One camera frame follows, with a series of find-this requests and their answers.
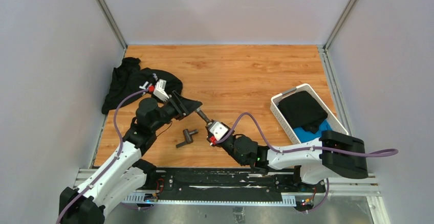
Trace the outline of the grey faucet with lever handle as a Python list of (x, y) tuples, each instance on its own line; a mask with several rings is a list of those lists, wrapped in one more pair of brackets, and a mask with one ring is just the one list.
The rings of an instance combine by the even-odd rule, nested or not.
[(196, 113), (206, 123), (205, 127), (209, 128), (213, 124), (214, 120), (208, 118), (200, 108), (196, 110)]

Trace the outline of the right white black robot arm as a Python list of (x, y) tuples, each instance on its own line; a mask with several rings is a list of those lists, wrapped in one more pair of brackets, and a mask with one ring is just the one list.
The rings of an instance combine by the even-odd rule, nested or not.
[(260, 146), (243, 134), (235, 134), (218, 144), (241, 166), (250, 166), (256, 173), (294, 167), (292, 178), (296, 190), (304, 192), (328, 177), (350, 179), (368, 177), (364, 142), (331, 130), (312, 141), (276, 147)]

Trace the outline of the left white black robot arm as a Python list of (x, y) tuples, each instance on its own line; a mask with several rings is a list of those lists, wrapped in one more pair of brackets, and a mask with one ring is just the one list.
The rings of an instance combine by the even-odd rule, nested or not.
[(109, 214), (134, 190), (152, 189), (155, 166), (142, 159), (157, 140), (156, 132), (173, 119), (182, 120), (202, 102), (172, 92), (163, 106), (156, 99), (139, 102), (130, 129), (120, 136), (113, 154), (76, 188), (65, 188), (59, 198), (57, 223), (104, 223)]

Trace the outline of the black cloth with white print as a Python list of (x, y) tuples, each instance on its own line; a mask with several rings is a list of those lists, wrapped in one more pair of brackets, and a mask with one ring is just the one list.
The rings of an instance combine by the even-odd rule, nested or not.
[(101, 108), (102, 114), (107, 115), (109, 111), (115, 110), (124, 98), (138, 92), (140, 86), (155, 85), (160, 79), (166, 81), (164, 90), (167, 94), (182, 92), (183, 83), (174, 74), (158, 69), (142, 69), (140, 63), (139, 58), (125, 57), (119, 67), (113, 68), (108, 94)]

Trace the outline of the black cloth in basket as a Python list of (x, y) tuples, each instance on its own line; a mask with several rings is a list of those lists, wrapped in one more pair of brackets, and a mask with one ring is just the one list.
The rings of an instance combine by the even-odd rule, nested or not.
[(285, 120), (292, 128), (317, 133), (328, 113), (307, 91), (294, 93), (283, 98), (277, 105)]

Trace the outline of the white plastic basket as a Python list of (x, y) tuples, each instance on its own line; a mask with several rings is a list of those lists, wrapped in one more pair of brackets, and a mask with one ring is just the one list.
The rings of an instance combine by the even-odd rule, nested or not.
[(290, 141), (300, 144), (318, 138), (326, 130), (349, 132), (307, 83), (273, 96), (270, 110)]

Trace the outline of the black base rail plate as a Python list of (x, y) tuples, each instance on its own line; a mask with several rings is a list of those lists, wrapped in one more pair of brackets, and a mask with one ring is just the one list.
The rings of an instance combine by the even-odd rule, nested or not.
[(76, 188), (88, 187), (85, 197), (98, 206), (125, 204), (303, 206), (312, 196), (325, 193), (324, 181), (315, 185), (294, 180), (293, 170), (255, 174), (244, 169), (157, 168), (134, 166), (125, 173), (85, 171)]

